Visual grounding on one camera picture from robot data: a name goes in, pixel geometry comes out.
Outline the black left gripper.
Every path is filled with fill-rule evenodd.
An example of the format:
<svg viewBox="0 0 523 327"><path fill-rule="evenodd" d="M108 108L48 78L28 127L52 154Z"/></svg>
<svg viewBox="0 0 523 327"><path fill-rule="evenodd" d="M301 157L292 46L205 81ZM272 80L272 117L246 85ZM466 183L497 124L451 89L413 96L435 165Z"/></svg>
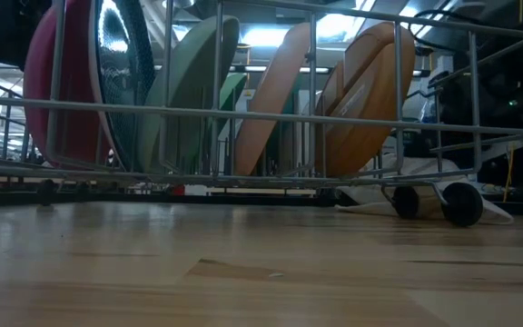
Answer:
<svg viewBox="0 0 523 327"><path fill-rule="evenodd" d="M0 0L0 63L19 68L39 21L53 0Z"/></svg>

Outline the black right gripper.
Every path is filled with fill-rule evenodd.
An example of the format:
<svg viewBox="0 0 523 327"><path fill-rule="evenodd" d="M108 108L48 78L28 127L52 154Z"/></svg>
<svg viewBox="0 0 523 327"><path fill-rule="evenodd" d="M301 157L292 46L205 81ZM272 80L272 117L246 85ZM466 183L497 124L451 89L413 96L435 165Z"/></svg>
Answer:
<svg viewBox="0 0 523 327"><path fill-rule="evenodd" d="M507 54L479 67L479 120L482 126L523 129L523 54ZM471 125L471 75L442 86L442 122Z"/></svg>

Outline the red plate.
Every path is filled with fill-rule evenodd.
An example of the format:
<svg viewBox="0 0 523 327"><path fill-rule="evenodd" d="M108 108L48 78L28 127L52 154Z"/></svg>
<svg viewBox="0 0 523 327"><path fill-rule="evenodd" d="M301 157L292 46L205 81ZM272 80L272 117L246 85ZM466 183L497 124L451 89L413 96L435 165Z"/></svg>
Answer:
<svg viewBox="0 0 523 327"><path fill-rule="evenodd" d="M64 16L64 47L59 99L66 102L92 103L88 59L88 25L91 0L66 0ZM55 10L49 8L32 37L25 60L23 96L28 99L51 98L56 29ZM50 157L47 143L49 110L26 107L26 127L36 148L45 160ZM58 154L75 160L93 163L104 160L110 146L94 111L58 111L56 147Z"/></svg>

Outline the white striped dish towel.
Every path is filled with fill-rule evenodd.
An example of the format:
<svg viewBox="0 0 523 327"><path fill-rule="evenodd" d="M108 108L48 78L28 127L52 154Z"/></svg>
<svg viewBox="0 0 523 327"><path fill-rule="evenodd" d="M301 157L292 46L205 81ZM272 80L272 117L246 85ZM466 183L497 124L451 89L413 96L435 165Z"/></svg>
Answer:
<svg viewBox="0 0 523 327"><path fill-rule="evenodd" d="M405 158L402 172L406 174L436 173L437 163L432 158ZM380 186L340 186L337 188L340 195L347 195L356 204L336 204L339 212L397 216L397 212L391 203L384 197ZM440 209L439 199L428 186L416 186L415 191L419 197L419 209L416 218L439 219L444 218ZM494 203L485 200L482 196L479 223L506 225L514 223L514 218L505 210L497 207Z"/></svg>

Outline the dark blue plate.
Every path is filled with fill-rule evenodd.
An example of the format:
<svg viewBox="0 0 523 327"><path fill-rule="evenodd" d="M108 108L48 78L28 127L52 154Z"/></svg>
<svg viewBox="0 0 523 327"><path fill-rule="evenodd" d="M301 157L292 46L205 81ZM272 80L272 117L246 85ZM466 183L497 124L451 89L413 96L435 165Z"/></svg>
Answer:
<svg viewBox="0 0 523 327"><path fill-rule="evenodd" d="M89 28L91 79L100 104L143 105L154 80L153 53L140 0L92 0ZM121 167L138 167L135 136L139 114L99 112Z"/></svg>

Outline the orange divided plate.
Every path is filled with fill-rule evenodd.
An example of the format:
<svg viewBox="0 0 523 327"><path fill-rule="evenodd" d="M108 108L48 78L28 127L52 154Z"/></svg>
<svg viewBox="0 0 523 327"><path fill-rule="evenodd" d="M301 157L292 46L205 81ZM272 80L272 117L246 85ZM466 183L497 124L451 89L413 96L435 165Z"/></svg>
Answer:
<svg viewBox="0 0 523 327"><path fill-rule="evenodd" d="M415 41L400 28L400 86L396 86L395 25L383 22L356 36L322 89L315 114L350 119L395 121L397 92L406 96L415 64ZM318 124L315 162L328 177L358 173L381 149L389 126Z"/></svg>

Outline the pale green plate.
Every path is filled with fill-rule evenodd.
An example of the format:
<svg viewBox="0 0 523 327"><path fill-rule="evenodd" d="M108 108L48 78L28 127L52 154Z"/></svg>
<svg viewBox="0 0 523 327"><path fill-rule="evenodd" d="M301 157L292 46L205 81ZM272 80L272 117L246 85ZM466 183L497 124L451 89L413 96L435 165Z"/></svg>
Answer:
<svg viewBox="0 0 523 327"><path fill-rule="evenodd" d="M212 109L216 18L194 26L174 47L170 56L169 105L176 108ZM166 117L166 160L189 172L198 163L202 118ZM159 162L161 116L141 114L136 145L139 168L145 173L163 173Z"/></svg>

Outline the pink plate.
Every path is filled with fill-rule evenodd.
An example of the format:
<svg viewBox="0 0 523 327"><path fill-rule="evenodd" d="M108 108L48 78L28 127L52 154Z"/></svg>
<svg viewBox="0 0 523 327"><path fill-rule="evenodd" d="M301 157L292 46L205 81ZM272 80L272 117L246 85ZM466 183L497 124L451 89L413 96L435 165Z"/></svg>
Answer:
<svg viewBox="0 0 523 327"><path fill-rule="evenodd" d="M310 49L311 25L295 25L284 36L258 83L249 113L281 114ZM234 173L250 175L276 125L274 120L243 119L235 139Z"/></svg>

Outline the mint green plate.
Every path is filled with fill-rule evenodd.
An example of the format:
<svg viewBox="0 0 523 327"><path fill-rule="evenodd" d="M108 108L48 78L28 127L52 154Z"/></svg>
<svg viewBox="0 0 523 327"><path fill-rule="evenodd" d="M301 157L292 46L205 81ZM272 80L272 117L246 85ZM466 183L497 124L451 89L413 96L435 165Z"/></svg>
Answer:
<svg viewBox="0 0 523 327"><path fill-rule="evenodd" d="M233 111L233 106L239 100L246 80L245 74L231 74L225 79L220 93L221 111Z"/></svg>

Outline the fluorescent strip light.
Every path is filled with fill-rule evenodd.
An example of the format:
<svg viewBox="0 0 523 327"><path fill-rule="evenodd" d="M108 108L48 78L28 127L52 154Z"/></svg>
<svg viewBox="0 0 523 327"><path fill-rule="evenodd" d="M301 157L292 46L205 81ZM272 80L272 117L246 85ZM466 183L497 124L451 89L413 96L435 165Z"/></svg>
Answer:
<svg viewBox="0 0 523 327"><path fill-rule="evenodd" d="M266 66L264 65L232 65L229 68L230 73L263 73L266 70ZM333 70L332 67L317 67L315 69L317 74L330 74ZM307 66L303 66L300 69L301 74L309 74L311 72L311 69ZM414 77L429 77L430 76L430 70L414 70L413 71Z"/></svg>

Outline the black metal table frame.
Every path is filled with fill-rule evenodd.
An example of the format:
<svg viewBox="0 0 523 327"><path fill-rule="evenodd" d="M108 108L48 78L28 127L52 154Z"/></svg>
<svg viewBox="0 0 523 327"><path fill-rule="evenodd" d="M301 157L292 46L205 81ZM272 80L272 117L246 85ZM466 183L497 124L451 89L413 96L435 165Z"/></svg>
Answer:
<svg viewBox="0 0 523 327"><path fill-rule="evenodd" d="M279 191L278 194L255 193L214 193L213 195L177 195L168 193L157 194L125 194L125 193L91 193L87 192L52 192L49 195L38 192L0 192L0 206L41 204L43 206L56 203L195 203L195 204L238 204L238 205L285 205L333 207L340 200L333 193L321 195L293 195Z"/></svg>

